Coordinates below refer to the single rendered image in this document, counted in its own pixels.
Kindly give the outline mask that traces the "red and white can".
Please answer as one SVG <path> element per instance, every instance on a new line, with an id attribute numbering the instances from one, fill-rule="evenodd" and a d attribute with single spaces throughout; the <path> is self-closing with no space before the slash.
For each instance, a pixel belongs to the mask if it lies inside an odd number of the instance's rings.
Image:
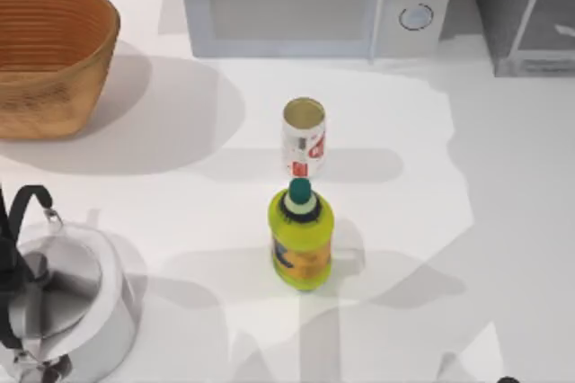
<path id="1" fill-rule="evenodd" d="M 326 112 L 310 97 L 290 100 L 282 112 L 282 160 L 292 177 L 311 178 L 325 158 Z"/>

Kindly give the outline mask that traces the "yellow-green bottle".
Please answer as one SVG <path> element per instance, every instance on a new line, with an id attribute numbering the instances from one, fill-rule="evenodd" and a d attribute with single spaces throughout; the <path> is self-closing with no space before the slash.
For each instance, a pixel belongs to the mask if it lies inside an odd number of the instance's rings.
<path id="1" fill-rule="evenodd" d="M 332 269 L 335 217 L 309 179 L 296 177 L 268 207 L 271 258 L 278 276 L 299 291 L 322 286 Z"/>

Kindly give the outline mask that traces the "microwave oven door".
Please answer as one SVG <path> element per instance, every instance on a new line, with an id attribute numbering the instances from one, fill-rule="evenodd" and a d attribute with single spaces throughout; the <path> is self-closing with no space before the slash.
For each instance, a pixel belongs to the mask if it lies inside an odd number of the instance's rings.
<path id="1" fill-rule="evenodd" d="M 199 58 L 368 58 L 376 0 L 184 0 Z"/>

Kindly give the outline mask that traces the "round microwave knob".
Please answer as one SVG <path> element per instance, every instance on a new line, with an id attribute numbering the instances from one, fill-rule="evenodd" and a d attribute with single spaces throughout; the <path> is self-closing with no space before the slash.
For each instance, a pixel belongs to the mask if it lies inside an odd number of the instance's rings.
<path id="1" fill-rule="evenodd" d="M 399 23 L 406 31 L 422 31 L 432 24 L 433 19 L 434 12 L 426 4 L 405 8 L 398 18 Z"/>

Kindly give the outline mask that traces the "pale microwave oven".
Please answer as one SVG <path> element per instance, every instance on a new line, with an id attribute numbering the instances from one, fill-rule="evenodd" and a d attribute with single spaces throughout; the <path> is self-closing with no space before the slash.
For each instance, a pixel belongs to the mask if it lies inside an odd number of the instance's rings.
<path id="1" fill-rule="evenodd" d="M 384 0 L 379 29 L 379 58 L 417 58 L 429 54 L 438 45 L 449 0 Z M 422 31 L 406 31 L 399 23 L 405 8 L 426 4 L 434 12 L 432 24 Z"/>

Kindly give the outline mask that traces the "brown woven basket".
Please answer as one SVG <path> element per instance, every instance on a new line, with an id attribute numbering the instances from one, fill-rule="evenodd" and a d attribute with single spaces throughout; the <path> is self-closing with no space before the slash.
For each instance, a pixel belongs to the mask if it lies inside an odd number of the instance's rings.
<path id="1" fill-rule="evenodd" d="M 0 0 L 0 139 L 81 130 L 102 94 L 119 29 L 110 0 Z"/>

